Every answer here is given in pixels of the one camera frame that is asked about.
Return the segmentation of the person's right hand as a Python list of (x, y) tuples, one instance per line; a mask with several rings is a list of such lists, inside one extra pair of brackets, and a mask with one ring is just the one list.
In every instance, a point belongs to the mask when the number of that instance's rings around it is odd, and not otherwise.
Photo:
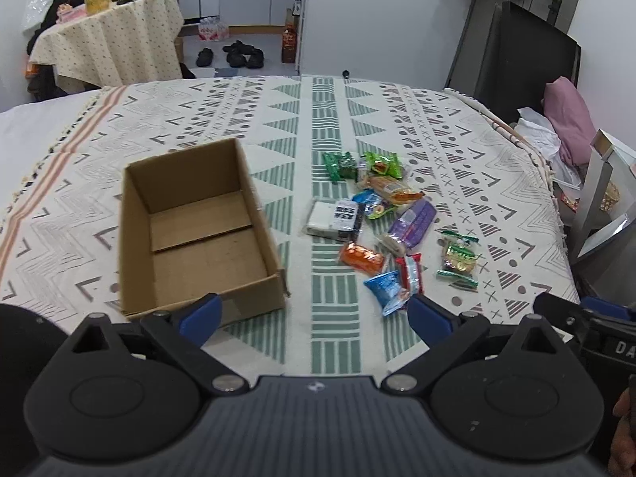
[(630, 405), (630, 390), (626, 389), (613, 408), (613, 416), (619, 418), (619, 423), (613, 435), (608, 473), (613, 477), (633, 477), (635, 475), (636, 447), (635, 435), (630, 428), (632, 419), (632, 405)]

